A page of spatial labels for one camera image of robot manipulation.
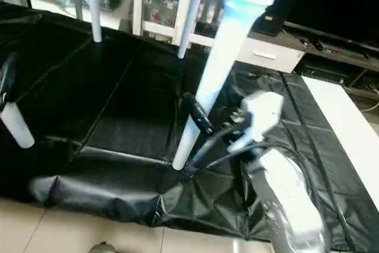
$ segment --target white cabinet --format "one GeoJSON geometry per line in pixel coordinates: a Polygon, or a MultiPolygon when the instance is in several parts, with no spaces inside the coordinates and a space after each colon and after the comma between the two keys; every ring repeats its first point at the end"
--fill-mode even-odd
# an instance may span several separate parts
{"type": "MultiPolygon", "coordinates": [[[[134,0],[133,34],[140,36],[147,33],[178,46],[189,4],[190,0],[134,0]]],[[[190,45],[195,43],[211,47],[222,15],[223,0],[201,0],[193,33],[189,37],[190,45]]],[[[289,35],[281,33],[278,37],[255,37],[252,33],[242,46],[237,60],[292,72],[303,55],[302,44],[289,35]]]]}

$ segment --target tile floor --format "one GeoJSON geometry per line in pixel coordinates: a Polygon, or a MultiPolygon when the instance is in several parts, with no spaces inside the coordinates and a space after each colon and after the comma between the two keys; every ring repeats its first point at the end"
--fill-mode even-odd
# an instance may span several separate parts
{"type": "Polygon", "coordinates": [[[268,243],[149,228],[0,198],[0,252],[87,253],[102,241],[119,253],[274,253],[268,243]]]}

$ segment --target black plastic sheet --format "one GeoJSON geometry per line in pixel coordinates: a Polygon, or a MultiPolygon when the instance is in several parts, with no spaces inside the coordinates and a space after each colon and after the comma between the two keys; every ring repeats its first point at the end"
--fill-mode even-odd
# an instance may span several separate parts
{"type": "MultiPolygon", "coordinates": [[[[0,3],[0,59],[10,52],[22,58],[13,100],[36,138],[22,150],[0,123],[0,195],[267,241],[261,204],[239,161],[193,179],[171,168],[188,115],[180,98],[195,92],[206,55],[189,52],[179,60],[172,46],[108,29],[103,35],[95,44],[87,23],[0,3]]],[[[267,138],[307,158],[333,249],[379,252],[378,211],[300,77],[237,63],[211,121],[221,127],[239,103],[235,94],[259,89],[285,97],[281,121],[267,138]]],[[[222,154],[220,145],[212,156],[222,154]]]]}

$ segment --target white cylinder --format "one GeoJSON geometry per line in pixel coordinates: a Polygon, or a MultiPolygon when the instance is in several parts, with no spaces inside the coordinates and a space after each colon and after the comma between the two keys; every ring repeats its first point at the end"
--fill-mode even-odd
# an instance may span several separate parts
{"type": "Polygon", "coordinates": [[[34,138],[16,103],[7,103],[0,113],[0,118],[21,148],[34,145],[34,138]]]}
{"type": "MultiPolygon", "coordinates": [[[[214,46],[196,93],[196,100],[207,114],[211,111],[252,24],[265,8],[242,0],[225,0],[225,15],[217,30],[214,46]]],[[[174,169],[180,170],[184,167],[199,133],[195,123],[188,118],[172,163],[174,169]]]]}
{"type": "Polygon", "coordinates": [[[190,42],[191,30],[194,27],[197,11],[199,8],[201,0],[191,0],[189,3],[189,8],[187,12],[187,19],[185,20],[185,26],[183,30],[182,39],[180,40],[178,58],[182,59],[184,57],[185,51],[187,50],[188,43],[190,42]]]}
{"type": "Polygon", "coordinates": [[[99,0],[89,0],[89,10],[92,17],[92,34],[94,42],[101,42],[100,5],[99,0]]]}

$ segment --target white drawer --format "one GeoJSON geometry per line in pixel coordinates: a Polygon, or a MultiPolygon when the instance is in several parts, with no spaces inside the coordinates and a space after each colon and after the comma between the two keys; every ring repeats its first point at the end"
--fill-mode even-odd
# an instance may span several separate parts
{"type": "Polygon", "coordinates": [[[299,50],[247,38],[237,60],[290,73],[303,55],[299,50]]]}

